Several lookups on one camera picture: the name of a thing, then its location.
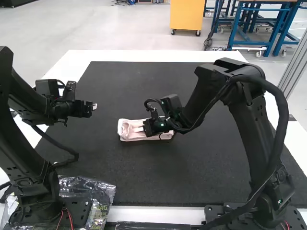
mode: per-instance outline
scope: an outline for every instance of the gray floor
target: gray floor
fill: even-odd
[[[15,9],[0,8],[0,45],[12,49],[15,69],[34,85],[70,49],[202,50],[212,21],[211,17],[203,19],[200,37],[187,31],[172,36],[169,4],[110,5],[110,0],[39,0]],[[299,10],[291,32],[302,36],[306,24],[307,11]],[[214,34],[213,45],[227,46],[229,35],[227,29],[224,34]],[[261,30],[249,36],[267,41],[270,33]],[[277,84],[293,48],[287,48],[286,58],[256,58],[254,52],[242,54],[249,62],[261,66],[267,79]],[[291,112],[307,129],[305,86],[306,76],[289,104]]]

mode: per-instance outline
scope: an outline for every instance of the mounting plate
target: mounting plate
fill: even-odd
[[[63,202],[63,207],[67,208],[72,215],[73,226],[75,228],[83,228],[87,222],[87,218],[90,214],[92,201],[88,198],[82,197],[61,197],[60,200]],[[16,212],[11,217],[11,223],[19,226],[37,226],[37,227],[45,227],[45,226],[57,226],[61,215],[59,215],[56,219],[52,221],[41,220],[34,212],[26,212],[24,214],[23,220],[21,220],[22,212]],[[61,227],[70,227],[70,219],[66,211],[64,211],[63,218],[60,223]]]
[[[215,218],[218,218],[219,216],[223,215],[224,214],[223,207],[229,206],[230,208],[235,209],[243,205],[244,204],[241,203],[224,203],[223,206],[207,205],[205,207],[206,221],[208,223],[214,220]],[[304,222],[303,217],[301,216],[299,211],[293,206],[287,207],[285,220],[288,222],[290,230],[307,230],[307,225]],[[284,230],[283,227],[281,225],[278,225],[276,228],[272,230]],[[212,228],[212,230],[262,230],[262,229],[263,228],[258,226],[253,221],[251,213],[246,213],[226,225],[221,225],[216,228]]]

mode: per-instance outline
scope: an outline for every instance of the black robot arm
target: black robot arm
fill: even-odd
[[[175,94],[145,101],[152,114],[152,118],[144,121],[146,136],[169,130],[188,133],[200,126],[206,113],[221,100],[228,106],[240,132],[248,157],[252,192],[243,207],[209,222],[203,229],[230,222],[254,207],[257,211],[253,217],[261,226],[276,227],[284,220],[285,208],[294,193],[291,176],[280,160],[289,117],[282,92],[265,80],[259,67],[228,58],[199,66],[195,74],[198,82],[185,107]],[[266,90],[275,96],[279,108],[275,137],[266,112]],[[150,102],[160,104],[165,116],[160,117]]]
[[[8,175],[22,212],[11,222],[22,222],[25,212],[30,223],[55,220],[61,213],[58,175],[24,137],[10,112],[14,109],[27,124],[66,123],[68,116],[91,117],[95,104],[75,100],[76,82],[58,85],[58,80],[38,80],[30,87],[12,68],[13,52],[0,46],[0,167]]]

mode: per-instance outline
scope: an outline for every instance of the metal frame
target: metal frame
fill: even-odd
[[[305,9],[305,7],[300,7],[300,4],[303,2],[303,0],[298,0],[297,2],[294,2],[294,5],[291,7],[291,10],[289,11],[286,21],[284,23],[284,26],[282,28],[281,34],[279,36],[279,39],[276,43],[276,46],[273,50],[273,55],[277,56],[282,45],[284,44],[289,44],[289,45],[297,45],[299,43],[299,40],[297,37],[294,37],[292,34],[289,34],[289,28],[291,26],[291,23],[296,15],[296,12],[299,8]],[[291,41],[285,41],[284,39],[286,38],[291,39]]]
[[[246,3],[251,4],[251,8],[248,8],[248,5],[246,5]],[[259,4],[262,4],[262,3],[265,3],[265,4],[282,4],[283,7],[281,7],[280,9],[261,9],[259,7]],[[283,24],[284,19],[286,17],[286,13],[290,11],[290,8],[289,8],[290,3],[287,2],[286,4],[284,4],[284,2],[278,2],[278,1],[276,1],[276,2],[264,1],[264,2],[257,2],[257,4],[258,5],[255,8],[252,8],[252,7],[255,6],[255,4],[252,4],[252,3],[246,2],[246,1],[240,1],[239,2],[239,5],[238,5],[237,11],[236,11],[235,20],[233,22],[232,32],[229,36],[229,42],[228,42],[227,50],[232,50],[233,45],[266,46],[267,49],[264,51],[263,56],[267,57],[269,55],[269,53],[272,49],[272,46],[274,44],[274,41],[276,39],[276,36],[277,36],[279,30],[282,27],[282,24]],[[257,12],[257,11],[279,11],[280,12],[278,14],[277,19],[276,19],[274,30],[273,30],[268,42],[251,41],[250,38],[245,34],[245,32],[248,29],[249,21],[250,21],[250,18],[251,18],[251,13],[248,13],[249,20],[245,22],[245,26],[244,26],[243,30],[237,29],[239,22],[243,23],[242,18],[243,19],[245,18],[245,16],[242,15],[242,18],[240,19],[241,11],[244,11],[244,12],[247,12],[247,11],[249,11],[249,12],[252,12],[252,11],[255,11],[255,12]],[[234,40],[237,31],[244,38],[245,41],[235,41]]]
[[[286,99],[289,99],[299,79],[306,70],[307,66],[307,30],[298,44],[293,57],[287,66],[281,80],[278,83],[278,88],[283,91]]]

